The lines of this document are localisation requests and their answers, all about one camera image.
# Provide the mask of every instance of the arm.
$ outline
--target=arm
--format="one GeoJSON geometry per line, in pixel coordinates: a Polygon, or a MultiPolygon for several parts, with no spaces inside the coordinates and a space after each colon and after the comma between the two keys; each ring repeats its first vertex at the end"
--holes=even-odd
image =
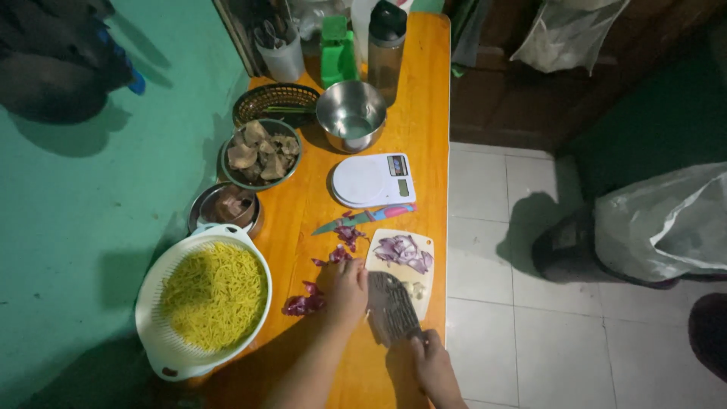
{"type": "Polygon", "coordinates": [[[336,279],[323,330],[270,393],[265,409],[319,409],[328,400],[343,350],[366,311],[369,273],[360,258],[326,268],[335,269],[336,279]]]}
{"type": "Polygon", "coordinates": [[[418,337],[411,339],[419,384],[436,409],[467,409],[457,378],[449,360],[449,353],[435,330],[424,332],[424,343],[418,337]]]}

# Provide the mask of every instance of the cleaver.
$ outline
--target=cleaver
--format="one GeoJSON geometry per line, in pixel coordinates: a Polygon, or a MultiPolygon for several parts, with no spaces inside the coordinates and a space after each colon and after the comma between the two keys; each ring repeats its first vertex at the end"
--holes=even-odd
{"type": "Polygon", "coordinates": [[[425,343],[419,319],[406,288],[393,275],[369,272],[369,319],[377,340],[385,347],[399,339],[419,337],[425,343]]]}

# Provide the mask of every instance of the kitchen knife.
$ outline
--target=kitchen knife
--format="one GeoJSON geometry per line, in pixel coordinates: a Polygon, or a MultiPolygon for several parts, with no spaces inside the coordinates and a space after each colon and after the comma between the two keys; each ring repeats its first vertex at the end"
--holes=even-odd
{"type": "Polygon", "coordinates": [[[393,275],[383,271],[369,272],[367,309],[378,341],[387,348],[399,339],[415,336],[426,344],[409,292],[393,275]]]}
{"type": "Polygon", "coordinates": [[[369,221],[379,221],[387,218],[392,218],[404,213],[414,212],[417,210],[417,204],[395,204],[393,206],[383,207],[375,212],[369,212],[368,210],[357,215],[348,216],[344,218],[338,218],[330,223],[326,223],[321,227],[318,227],[316,231],[311,234],[315,236],[321,233],[327,233],[333,231],[338,226],[355,226],[357,224],[366,223],[369,221]]]}

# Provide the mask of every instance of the hand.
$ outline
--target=hand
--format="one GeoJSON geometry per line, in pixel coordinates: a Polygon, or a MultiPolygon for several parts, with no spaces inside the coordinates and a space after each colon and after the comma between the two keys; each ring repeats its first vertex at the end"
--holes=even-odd
{"type": "Polygon", "coordinates": [[[369,302],[369,272],[364,268],[364,260],[361,258],[328,263],[326,268],[334,269],[326,325],[344,330],[346,335],[350,335],[366,312],[369,302]]]}
{"type": "Polygon", "coordinates": [[[422,344],[418,337],[411,339],[419,384],[435,408],[467,409],[454,376],[449,353],[444,349],[439,334],[435,330],[426,330],[424,340],[425,343],[422,344]]]}

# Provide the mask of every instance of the green knife blade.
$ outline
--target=green knife blade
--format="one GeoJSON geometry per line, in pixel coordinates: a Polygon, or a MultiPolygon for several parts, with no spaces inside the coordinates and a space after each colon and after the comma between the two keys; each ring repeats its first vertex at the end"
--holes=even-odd
{"type": "Polygon", "coordinates": [[[338,226],[355,226],[357,224],[365,223],[367,221],[371,221],[371,218],[367,214],[368,212],[359,213],[355,216],[350,216],[349,218],[338,218],[331,223],[326,223],[322,225],[321,227],[318,227],[316,231],[311,234],[312,236],[315,236],[317,234],[321,233],[328,233],[329,231],[333,231],[338,226]]]}

